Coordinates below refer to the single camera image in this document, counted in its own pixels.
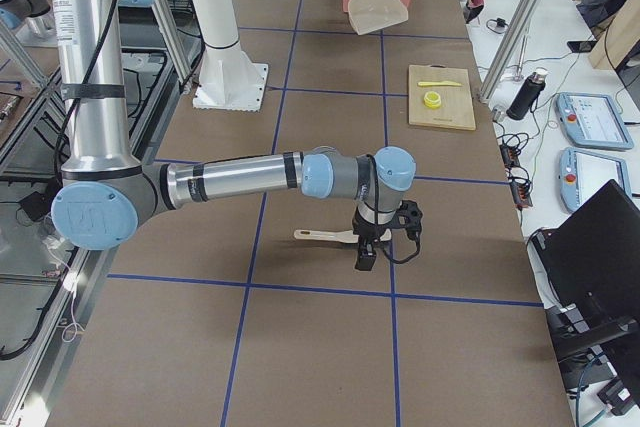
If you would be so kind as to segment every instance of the white desk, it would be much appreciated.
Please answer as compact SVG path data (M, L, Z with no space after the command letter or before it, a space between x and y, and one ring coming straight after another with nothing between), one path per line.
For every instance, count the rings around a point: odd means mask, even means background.
M482 78L486 75L487 70L485 68L490 67L503 38L502 35L487 29L486 21L501 17L510 22L518 2L519 0L485 0L486 5L480 16L467 25ZM542 0L531 21L525 59L563 57L569 53L569 49L566 46L567 41L586 40L590 36L591 31L583 22L572 0ZM517 63L518 55L519 49L514 54L510 64ZM523 75L526 77L536 67L544 67L549 71L547 86L540 95L540 105L543 105L558 90L614 96L623 87L618 76L612 70L593 69L587 54L572 54L561 60L527 62L523 69ZM562 84L567 72L569 72L569 75ZM508 107L518 92L520 85L521 83L510 81L500 83L491 98L489 108L491 109L496 105ZM620 92L617 100L623 108L622 117L625 121L640 121L640 111L638 111L626 90ZM533 207L523 211L522 233L525 238L538 228L559 226L570 215L560 197L558 164L562 151L571 146L571 144L559 126L560 122L551 102L536 113L536 118L543 129L547 124L547 118L552 121L550 125L554 125L553 122L555 122L557 127L551 128L547 126L544 138L542 139L542 136L538 136L532 140L520 155L521 164L533 175L534 158L539 149L532 193ZM531 114L527 114L519 122L506 118L502 125L507 133L528 132L530 135L534 135L537 131ZM638 192L640 191L640 127L629 127L629 131L636 145L633 150L613 153L594 150L594 152L623 158L627 162L629 169L631 188L635 189L634 192ZM496 126L496 134L502 134L499 126ZM536 273L541 298L545 307L550 307L553 305L553 301L548 290L546 274L532 248L530 248L529 257ZM594 384L583 393L580 400L581 424L589 421L602 409L603 405L596 397L596 393L604 384ZM570 404L573 408L575 402L570 401ZM640 409L634 407L624 417L614 417L611 414L607 414L597 425L601 427L638 426L640 425Z

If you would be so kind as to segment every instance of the translucent plastic scoop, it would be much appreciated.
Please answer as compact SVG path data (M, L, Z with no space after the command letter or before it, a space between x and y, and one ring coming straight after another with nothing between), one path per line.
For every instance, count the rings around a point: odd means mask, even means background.
M358 35L368 34L409 20L400 0L349 0L349 23Z

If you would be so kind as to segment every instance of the cutting board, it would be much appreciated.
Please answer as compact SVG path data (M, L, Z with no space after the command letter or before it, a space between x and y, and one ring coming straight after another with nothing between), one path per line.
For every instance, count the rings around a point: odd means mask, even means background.
M421 81L452 80L462 87L418 87ZM440 94L442 107L430 109L422 101L428 91ZM409 124L424 127L476 130L469 74L466 69L409 66Z

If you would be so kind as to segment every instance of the yellow bottle cap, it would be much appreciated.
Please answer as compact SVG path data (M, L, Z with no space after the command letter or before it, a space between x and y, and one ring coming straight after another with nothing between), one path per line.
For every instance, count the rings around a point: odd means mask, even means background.
M440 94L433 90L424 94L423 101L424 105L430 109L439 109L442 106L442 98L440 97Z

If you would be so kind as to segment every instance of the black water bottle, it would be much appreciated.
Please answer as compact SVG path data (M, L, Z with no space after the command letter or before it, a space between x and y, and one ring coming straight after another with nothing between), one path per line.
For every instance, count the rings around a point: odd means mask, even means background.
M539 67L533 74L524 79L518 95L513 99L511 107L507 110L509 117L513 120L522 120L524 116L527 115L527 112L531 110L531 106L540 95L540 92L544 90L547 74L547 69Z

